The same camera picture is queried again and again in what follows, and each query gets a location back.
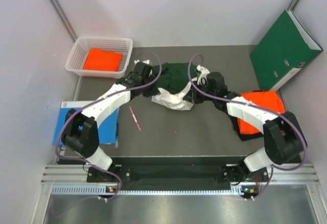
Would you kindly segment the white and green t shirt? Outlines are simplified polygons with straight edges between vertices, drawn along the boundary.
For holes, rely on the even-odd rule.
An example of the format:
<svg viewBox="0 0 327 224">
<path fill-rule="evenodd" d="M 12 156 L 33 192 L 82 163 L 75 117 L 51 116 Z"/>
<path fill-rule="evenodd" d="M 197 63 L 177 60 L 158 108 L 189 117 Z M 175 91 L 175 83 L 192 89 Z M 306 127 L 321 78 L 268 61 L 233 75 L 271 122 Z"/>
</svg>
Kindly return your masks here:
<svg viewBox="0 0 327 224">
<path fill-rule="evenodd" d="M 171 110 L 191 110 L 193 102 L 186 95 L 191 92 L 191 81 L 197 81 L 196 65 L 188 67 L 187 63 L 164 63 L 153 66 L 150 75 L 159 78 L 152 86 L 145 88 L 142 92 L 144 97 Z"/>
</svg>

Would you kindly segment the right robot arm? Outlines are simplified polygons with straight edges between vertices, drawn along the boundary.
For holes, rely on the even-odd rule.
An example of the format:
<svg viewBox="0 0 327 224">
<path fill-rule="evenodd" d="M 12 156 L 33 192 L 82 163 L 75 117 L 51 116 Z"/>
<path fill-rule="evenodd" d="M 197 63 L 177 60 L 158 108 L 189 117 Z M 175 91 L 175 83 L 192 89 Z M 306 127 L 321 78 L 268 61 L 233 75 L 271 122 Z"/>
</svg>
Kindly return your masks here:
<svg viewBox="0 0 327 224">
<path fill-rule="evenodd" d="M 307 155 L 308 144 L 293 113 L 260 107 L 239 93 L 229 91 L 219 72 L 198 71 L 190 84 L 194 102 L 211 101 L 218 110 L 262 133 L 263 148 L 246 156 L 236 166 L 242 180 L 250 181 L 258 170 L 269 166 L 281 169 L 281 165 L 300 154 Z"/>
</svg>

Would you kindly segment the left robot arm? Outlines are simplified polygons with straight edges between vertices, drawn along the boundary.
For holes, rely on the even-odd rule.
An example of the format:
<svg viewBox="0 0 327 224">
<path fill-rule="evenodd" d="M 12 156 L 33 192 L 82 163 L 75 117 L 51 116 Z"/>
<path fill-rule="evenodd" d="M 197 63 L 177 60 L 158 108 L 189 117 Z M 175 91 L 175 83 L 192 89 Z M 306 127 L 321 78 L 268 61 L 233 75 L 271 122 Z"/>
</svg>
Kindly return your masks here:
<svg viewBox="0 0 327 224">
<path fill-rule="evenodd" d="M 99 168 L 100 178 L 107 182 L 113 180 L 116 169 L 111 166 L 113 160 L 100 148 L 99 127 L 120 106 L 135 97 L 155 94 L 157 79 L 149 60 L 137 60 L 134 70 L 117 80 L 96 101 L 79 110 L 70 109 L 58 138 L 82 160 Z"/>
</svg>

